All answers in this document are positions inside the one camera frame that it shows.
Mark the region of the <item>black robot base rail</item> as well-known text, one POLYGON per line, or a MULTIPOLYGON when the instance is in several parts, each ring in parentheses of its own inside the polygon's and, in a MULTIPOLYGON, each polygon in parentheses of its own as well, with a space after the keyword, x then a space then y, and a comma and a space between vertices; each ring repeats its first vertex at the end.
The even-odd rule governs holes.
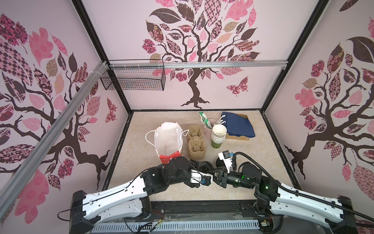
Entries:
POLYGON ((194 215, 239 215, 242 218, 265 218, 255 212, 255 200, 151 201, 138 218, 192 217, 194 215))

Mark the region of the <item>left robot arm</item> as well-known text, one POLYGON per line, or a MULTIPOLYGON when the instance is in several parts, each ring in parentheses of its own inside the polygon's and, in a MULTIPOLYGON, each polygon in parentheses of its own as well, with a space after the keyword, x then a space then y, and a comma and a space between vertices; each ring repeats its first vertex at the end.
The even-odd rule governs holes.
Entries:
POLYGON ((93 194, 76 191, 71 201, 69 233, 85 234, 103 221, 140 216, 147 212, 144 198, 178 183, 191 188, 209 186, 212 175, 198 171, 188 159, 176 157, 167 164, 146 169, 132 181, 112 189, 93 194))

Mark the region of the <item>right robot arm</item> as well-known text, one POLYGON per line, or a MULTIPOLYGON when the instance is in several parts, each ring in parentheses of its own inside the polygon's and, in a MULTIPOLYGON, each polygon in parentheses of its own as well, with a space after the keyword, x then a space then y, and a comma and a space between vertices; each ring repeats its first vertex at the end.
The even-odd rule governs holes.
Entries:
POLYGON ((221 187, 232 185, 254 190, 257 199, 252 211, 258 215, 286 215, 304 219, 329 228, 334 234, 356 234, 358 232, 353 214, 347 211, 352 204, 349 199, 316 197, 287 185, 277 185, 263 175, 255 165, 247 162, 241 172, 218 169, 213 180, 221 187))

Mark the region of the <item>black plastic cup lid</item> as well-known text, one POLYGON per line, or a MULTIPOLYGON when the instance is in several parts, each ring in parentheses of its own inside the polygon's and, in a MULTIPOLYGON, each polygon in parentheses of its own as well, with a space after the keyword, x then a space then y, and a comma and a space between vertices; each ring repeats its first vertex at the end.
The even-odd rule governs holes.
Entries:
POLYGON ((214 169, 213 165, 208 161, 197 161, 196 167, 199 172, 205 173, 205 174, 212 174, 212 171, 214 169))

